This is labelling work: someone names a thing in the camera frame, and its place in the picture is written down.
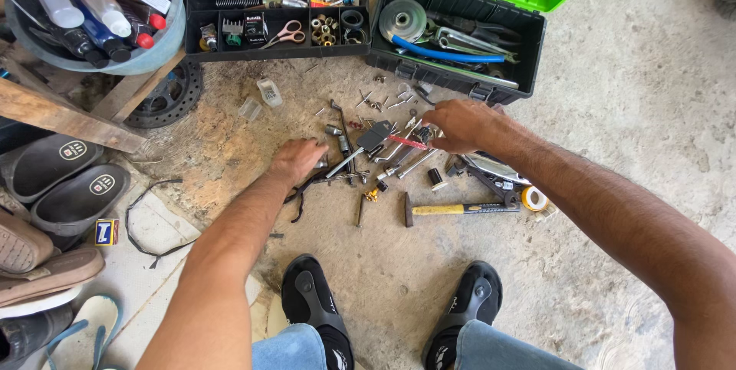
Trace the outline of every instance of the red cap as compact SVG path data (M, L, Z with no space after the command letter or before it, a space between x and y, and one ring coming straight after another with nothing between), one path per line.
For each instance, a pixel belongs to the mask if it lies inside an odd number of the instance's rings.
M149 49L153 46L153 38L147 33L142 33L135 39L135 43L144 49Z
M162 30L166 27L166 19L157 13L152 13L151 16L148 17L148 23L157 30Z

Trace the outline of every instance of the yellow hammer handle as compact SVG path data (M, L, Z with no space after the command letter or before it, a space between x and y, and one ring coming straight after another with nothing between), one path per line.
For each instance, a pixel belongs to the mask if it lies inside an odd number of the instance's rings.
M463 213L465 213L463 205L415 206L411 208L412 215L462 215Z

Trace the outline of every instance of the brown shoe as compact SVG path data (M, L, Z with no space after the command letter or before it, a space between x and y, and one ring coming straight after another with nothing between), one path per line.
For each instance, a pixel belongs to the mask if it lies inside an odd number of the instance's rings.
M94 280L105 269L95 248L82 248L52 257L33 271L0 276L0 307L55 293Z
M0 210L0 269L25 273L51 256L54 245L45 233Z

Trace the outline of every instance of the black parts organizer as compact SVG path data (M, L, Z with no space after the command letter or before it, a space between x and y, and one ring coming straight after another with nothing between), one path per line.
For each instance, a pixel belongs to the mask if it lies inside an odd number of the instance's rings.
M278 8L278 9L255 9L245 10L234 8L217 8L216 0L187 0L187 23L184 36L184 47L189 58L199 62L208 61L252 61L269 60L280 58L322 58L339 55L367 55L370 51L371 32L370 17L368 14L368 0L361 0L358 6L345 6L333 8ZM335 45L320 46L311 40L312 29L310 22L317 15L324 14L333 17L337 21L343 11L355 9L363 15L363 30L366 34L364 44L343 44L342 34L345 32L342 26L338 27L339 38L336 37ZM263 12L264 20L268 26L270 40L290 20L298 20L302 24L301 31L304 32L305 41L297 44L292 41L279 42L266 49L258 49L263 44L248 45L244 40L241 46L231 46L225 42L222 35L222 21L243 21L246 13ZM202 51L199 47L199 39L202 37L201 26L215 24L217 26L216 53Z
M437 64L399 55L398 46L389 43L378 29L378 18L384 6L393 0L378 0L373 10L371 34L373 45L366 64L395 73L407 80L417 79L436 86L464 92L471 98L489 103L510 104L520 98L529 98L534 91L539 56L545 35L546 20L537 12L515 8L501 0L415 0L426 10L465 19L500 24L520 33L523 45L518 51L519 64L501 64L505 79L519 84L518 89L488 81L482 75L463 69L450 71Z

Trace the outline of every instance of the hammer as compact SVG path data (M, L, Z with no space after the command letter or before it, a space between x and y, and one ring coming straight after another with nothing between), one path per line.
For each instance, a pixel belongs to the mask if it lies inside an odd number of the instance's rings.
M519 212L518 202L510 204L457 204L411 207L409 192L404 195L404 222L407 228L414 226L414 215L466 215L471 213Z

